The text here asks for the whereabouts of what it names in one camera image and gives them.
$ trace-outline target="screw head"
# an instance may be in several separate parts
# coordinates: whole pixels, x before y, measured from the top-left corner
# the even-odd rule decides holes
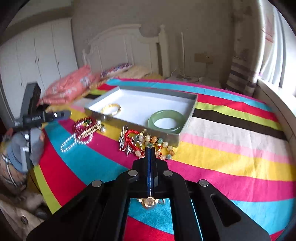
[[[91,184],[92,184],[93,187],[98,188],[98,187],[100,187],[102,185],[102,181],[94,180]]]
[[[166,170],[166,171],[164,171],[163,174],[164,174],[166,177],[170,177],[171,175],[173,175],[172,171],[170,171],[170,170]]]
[[[137,172],[137,170],[130,170],[130,171],[128,172],[128,174],[129,174],[131,177],[134,177],[134,176],[138,175],[138,172]]]
[[[206,187],[206,186],[209,185],[209,182],[208,182],[207,180],[204,180],[204,179],[200,180],[198,183],[199,183],[202,187]]]
[[[24,215],[21,215],[20,220],[24,225],[28,224],[28,219]]]

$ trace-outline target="pillow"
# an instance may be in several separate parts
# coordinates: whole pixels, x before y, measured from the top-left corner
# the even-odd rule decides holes
[[[90,66],[85,65],[52,83],[39,103],[68,104],[88,89],[91,83],[99,79],[100,74],[92,74]]]
[[[116,75],[116,77],[121,79],[141,79],[148,74],[150,74],[148,68],[140,65],[134,65],[129,70]]]
[[[131,68],[132,64],[119,64],[101,73],[101,78],[111,78]]]

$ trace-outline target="colorful bed sheet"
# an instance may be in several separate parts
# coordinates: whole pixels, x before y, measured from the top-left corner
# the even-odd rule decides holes
[[[275,240],[294,215],[296,167],[277,118],[253,98],[178,81],[111,79],[87,98],[118,85],[163,88],[198,93],[198,102],[181,142],[168,160],[169,169],[184,179],[207,179],[261,225]],[[120,129],[109,126],[95,133],[87,146],[61,153],[61,143],[72,133],[83,108],[68,107],[71,118],[44,128],[44,154],[35,174],[52,212],[71,200],[93,180],[115,179],[130,169],[135,156],[118,151]],[[174,240],[169,200],[145,210],[131,201],[125,240]]]

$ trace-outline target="green bangle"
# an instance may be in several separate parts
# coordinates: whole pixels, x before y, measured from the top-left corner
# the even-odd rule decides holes
[[[171,118],[174,119],[177,122],[177,126],[171,129],[162,129],[154,125],[154,123],[160,119],[164,118]],[[152,114],[148,120],[148,127],[157,130],[157,131],[164,131],[164,132],[170,132],[179,134],[182,127],[185,124],[185,118],[184,116],[179,113],[178,111],[174,110],[160,110]]]

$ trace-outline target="bed frame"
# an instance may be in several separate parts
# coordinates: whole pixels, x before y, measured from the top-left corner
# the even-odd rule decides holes
[[[122,63],[141,65],[153,74],[170,76],[168,38],[165,26],[156,37],[143,37],[141,24],[123,24],[109,28],[89,41],[82,51],[84,64],[101,72]]]

